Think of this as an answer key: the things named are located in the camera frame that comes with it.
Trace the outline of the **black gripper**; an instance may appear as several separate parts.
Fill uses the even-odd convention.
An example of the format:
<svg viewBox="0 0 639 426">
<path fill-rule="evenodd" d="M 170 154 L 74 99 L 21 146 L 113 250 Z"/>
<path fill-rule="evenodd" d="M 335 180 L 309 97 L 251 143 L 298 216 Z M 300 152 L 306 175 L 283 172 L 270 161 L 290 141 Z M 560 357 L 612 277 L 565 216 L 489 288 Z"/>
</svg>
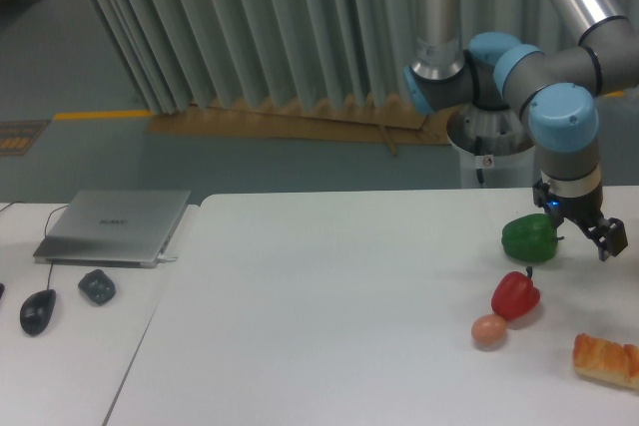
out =
<svg viewBox="0 0 639 426">
<path fill-rule="evenodd" d="M 532 195 L 534 204 L 543 209 L 553 227 L 560 227 L 566 220 L 576 224 L 597 246 L 600 261 L 619 255 L 627 247 L 624 222 L 615 217 L 605 218 L 601 211 L 601 184 L 584 195 L 569 197 L 539 180 L 532 187 Z"/>
</svg>

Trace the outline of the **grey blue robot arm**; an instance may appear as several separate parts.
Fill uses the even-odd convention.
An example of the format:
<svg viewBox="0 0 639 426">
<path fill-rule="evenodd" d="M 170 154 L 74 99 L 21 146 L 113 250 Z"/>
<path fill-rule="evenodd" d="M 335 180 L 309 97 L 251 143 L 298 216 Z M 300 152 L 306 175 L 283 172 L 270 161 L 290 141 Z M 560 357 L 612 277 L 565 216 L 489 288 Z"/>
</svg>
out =
<svg viewBox="0 0 639 426">
<path fill-rule="evenodd" d="M 416 0 L 416 48 L 403 70 L 424 115 L 456 105 L 502 114 L 508 137 L 535 147 L 534 204 L 554 225 L 573 222 L 601 259 L 628 243 L 622 220 L 606 217 L 596 98 L 638 83 L 638 34 L 616 0 L 551 0 L 576 40 L 555 54 L 488 32 L 460 41 L 460 0 Z"/>
</svg>

